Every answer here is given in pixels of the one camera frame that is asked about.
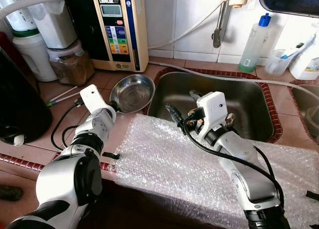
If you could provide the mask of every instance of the white container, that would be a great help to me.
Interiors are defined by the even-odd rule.
[[[8,6],[20,0],[0,0],[0,7]],[[27,8],[15,11],[6,16],[9,24],[16,31],[28,31],[36,29],[35,22]]]
[[[69,47],[77,35],[64,0],[28,7],[48,48]]]
[[[319,76],[319,22],[313,23],[312,27],[317,29],[312,44],[297,56],[289,68],[298,80],[315,80]]]
[[[268,24],[271,17],[268,13],[261,16],[259,23],[255,23],[247,40],[243,56],[240,59],[239,70],[252,72],[255,69],[263,45],[268,36]]]
[[[44,82],[57,80],[41,34],[14,37],[13,44],[27,62],[36,79]]]
[[[265,71],[270,76],[281,76],[287,69],[291,59],[281,59],[285,50],[274,50],[265,65]]]

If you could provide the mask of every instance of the black cable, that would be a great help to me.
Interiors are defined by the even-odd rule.
[[[268,167],[268,171],[269,171],[269,174],[273,177],[275,177],[274,175],[274,172],[273,172],[273,169],[270,165],[270,162],[268,161],[268,158],[266,157],[266,155],[263,153],[263,151],[261,151],[259,148],[257,148],[256,146],[254,146],[256,151],[263,157],[265,163],[267,164],[267,167]]]
[[[65,142],[65,134],[67,133],[68,130],[72,129],[72,128],[77,128],[78,125],[73,125],[73,126],[69,126],[67,127],[63,132],[62,132],[62,144],[64,147],[68,147],[68,145]]]
[[[51,134],[51,143],[53,144],[53,146],[58,149],[58,150],[61,150],[63,151],[62,148],[60,148],[58,145],[56,145],[56,143],[54,142],[54,134],[55,132],[57,131],[57,129],[59,128],[61,122],[63,121],[63,119],[65,118],[65,116],[74,108],[78,106],[78,104],[73,104],[63,115],[62,117],[60,118],[60,120],[58,121],[58,123],[56,124],[55,128],[53,129],[52,131],[52,134]]]
[[[265,177],[267,177],[275,185],[275,188],[276,188],[276,190],[278,191],[278,194],[279,194],[279,199],[280,199],[281,206],[282,206],[282,208],[284,208],[285,201],[284,201],[283,190],[282,190],[280,184],[276,181],[276,179],[272,175],[270,175],[269,173],[267,173],[265,170],[261,169],[260,167],[254,165],[254,164],[252,164],[250,162],[247,162],[246,160],[243,160],[243,159],[240,159],[240,158],[237,158],[237,157],[225,154],[225,153],[217,152],[217,151],[214,151],[214,150],[211,150],[211,149],[205,147],[204,145],[201,145],[199,142],[197,142],[190,135],[190,133],[188,131],[188,128],[187,128],[187,123],[189,121],[190,121],[190,118],[186,118],[185,119],[184,124],[183,124],[183,128],[184,128],[185,134],[190,139],[190,141],[192,141],[197,147],[199,147],[200,149],[204,150],[207,153],[210,153],[210,154],[213,154],[215,156],[223,157],[223,158],[226,158],[226,159],[241,163],[241,164],[246,165],[246,166],[248,166],[248,167],[250,167],[252,169],[255,169],[257,172],[259,172],[262,175],[264,175]]]

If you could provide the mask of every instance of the stainless steel sink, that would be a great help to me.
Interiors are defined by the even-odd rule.
[[[319,97],[319,86],[299,86],[311,91]],[[301,90],[293,88],[292,91],[310,134],[319,143],[319,100]]]
[[[202,94],[223,92],[228,113],[236,115],[234,128],[241,137],[266,142],[273,135],[274,128],[263,90],[253,82],[222,81],[181,72],[167,73],[159,79],[148,115],[171,120],[165,108],[166,103],[171,103],[183,117],[187,117],[188,111],[196,107],[189,95],[190,90]]]

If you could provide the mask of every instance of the plastic cup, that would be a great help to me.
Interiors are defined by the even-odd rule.
[[[268,75],[281,76],[284,73],[289,63],[291,62],[291,59],[280,58],[284,51],[285,50],[283,49],[273,51],[265,65],[265,70]]]

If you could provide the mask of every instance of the brown countertop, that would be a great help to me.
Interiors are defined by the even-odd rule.
[[[160,57],[151,57],[150,60],[188,68],[238,72],[236,64],[188,61]],[[164,68],[165,67],[157,65],[148,65],[144,74],[154,79],[157,73]],[[99,88],[103,98],[107,101],[112,87],[120,79],[129,74],[132,73],[96,70],[94,76],[85,86],[89,84],[95,84]],[[251,74],[259,77],[260,79],[267,80],[277,80],[284,82],[291,82],[295,80],[289,71],[286,71],[280,77],[269,77],[266,75],[264,67],[260,66],[257,66],[256,70],[253,71]],[[306,130],[304,129],[299,111],[296,108],[289,89],[286,86],[268,86],[283,129],[281,137],[275,142],[275,144],[318,150],[319,146],[308,136]],[[39,88],[40,94],[43,100],[46,102],[54,96],[68,89],[71,89],[72,86],[63,85],[58,81],[54,81],[48,83],[41,82],[39,83]],[[75,99],[77,98],[73,97],[51,107],[51,111],[53,114],[52,125],[50,129],[38,140],[21,147],[14,147],[12,145],[0,142],[0,168],[3,171],[35,179],[37,177],[38,170],[41,169],[41,166],[43,167],[43,165],[46,165],[56,156],[57,150],[52,146],[50,142],[50,134],[57,121],[60,119],[62,114],[73,104],[73,101]],[[88,115],[88,111],[85,107],[75,108],[74,110],[72,110],[62,122],[59,130],[55,134],[55,141],[58,143],[58,145],[62,146],[62,131],[70,125],[77,125],[82,123]],[[103,151],[115,151],[116,147],[121,144],[128,123],[130,119],[134,117],[134,115],[135,114],[118,114],[115,126],[110,132],[110,140],[106,143]],[[68,132],[66,136],[67,143],[70,143],[70,140],[73,136],[73,131]],[[112,160],[106,157],[102,157],[101,161],[105,163],[112,163]]]

